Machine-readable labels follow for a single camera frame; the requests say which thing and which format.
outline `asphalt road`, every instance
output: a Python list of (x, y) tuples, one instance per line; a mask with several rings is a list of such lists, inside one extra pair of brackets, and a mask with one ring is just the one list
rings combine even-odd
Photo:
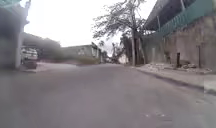
[(0, 128), (216, 128), (216, 97), (117, 65), (5, 73)]

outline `building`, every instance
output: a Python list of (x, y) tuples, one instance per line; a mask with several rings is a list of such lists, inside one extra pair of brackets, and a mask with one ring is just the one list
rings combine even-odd
[(21, 63), (22, 33), (30, 3), (23, 8), (13, 2), (0, 0), (0, 68), (17, 68)]
[(216, 70), (216, 0), (157, 0), (145, 28), (148, 60)]
[(102, 60), (101, 49), (92, 43), (91, 45), (80, 45), (63, 48), (63, 55), (65, 57), (77, 58), (95, 58)]

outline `rubble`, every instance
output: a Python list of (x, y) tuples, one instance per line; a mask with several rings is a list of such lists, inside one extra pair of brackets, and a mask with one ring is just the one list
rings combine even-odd
[(159, 71), (159, 70), (178, 70), (178, 71), (184, 71), (189, 73), (195, 73), (195, 74), (206, 74), (211, 72), (210, 69), (200, 69), (195, 64), (185, 64), (182, 65), (181, 68), (175, 68), (175, 65), (173, 64), (167, 64), (167, 63), (150, 63), (143, 66), (144, 68), (150, 70), (150, 71)]

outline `tree trunk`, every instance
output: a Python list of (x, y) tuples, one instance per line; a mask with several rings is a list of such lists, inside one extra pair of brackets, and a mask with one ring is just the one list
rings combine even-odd
[(132, 20), (132, 24), (133, 24), (133, 28), (131, 29), (131, 33), (132, 33), (132, 65), (135, 66), (135, 64), (136, 64), (136, 56), (135, 56), (135, 53), (136, 53), (135, 52), (136, 33), (135, 33), (135, 29), (137, 29), (137, 27), (136, 27), (136, 19), (135, 19), (135, 13), (134, 13), (134, 7), (133, 6), (130, 10), (130, 13), (131, 13), (131, 20)]
[(141, 54), (142, 54), (142, 57), (143, 57), (143, 64), (146, 64), (145, 52), (144, 52), (144, 49), (142, 47), (142, 40), (141, 40), (141, 38), (139, 38), (138, 41), (139, 41), (140, 51), (141, 51)]

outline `concrete wall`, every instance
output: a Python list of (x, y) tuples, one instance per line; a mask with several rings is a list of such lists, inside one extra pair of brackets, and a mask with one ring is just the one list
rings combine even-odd
[(64, 56), (73, 56), (73, 57), (97, 57), (97, 50), (92, 48), (91, 45), (83, 46), (74, 46), (63, 48)]
[(20, 18), (0, 8), (0, 68), (17, 68), (20, 64)]
[(0, 37), (0, 68), (14, 68), (15, 55), (15, 43)]
[(148, 62), (165, 62), (163, 43), (160, 42), (163, 42), (163, 39), (153, 35), (144, 38), (143, 48)]
[(182, 60), (197, 65), (200, 47), (202, 67), (216, 70), (216, 11), (168, 35), (161, 44), (164, 51), (170, 52), (173, 63), (176, 53), (180, 52)]

